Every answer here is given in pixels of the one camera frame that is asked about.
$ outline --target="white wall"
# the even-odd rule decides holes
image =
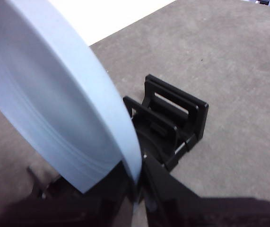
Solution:
[[[87,45],[121,30],[174,0],[49,0]]]

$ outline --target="black plastic bracket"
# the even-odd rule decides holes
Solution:
[[[146,76],[144,86],[142,104],[128,96],[123,101],[142,153],[151,153],[171,171],[202,139],[209,105],[152,75]]]

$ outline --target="black plastic holder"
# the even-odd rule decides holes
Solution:
[[[123,101],[139,138],[142,153],[152,154],[168,171],[202,139],[208,104],[152,76],[145,78],[142,104]]]

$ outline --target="concrete floor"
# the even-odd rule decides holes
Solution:
[[[173,2],[91,47],[121,96],[141,101],[151,73],[209,103],[204,138],[172,171],[180,182],[270,200],[270,7],[202,2]],[[46,182],[56,175],[0,113],[0,210],[30,192],[27,165]],[[144,213],[134,227],[147,226]]]

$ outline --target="gray floor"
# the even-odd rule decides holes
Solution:
[[[200,196],[270,200],[270,8],[178,0],[92,46],[121,96],[151,73],[209,103],[204,138],[172,175]],[[0,113],[0,209],[56,172]],[[141,204],[133,226],[147,226]]]

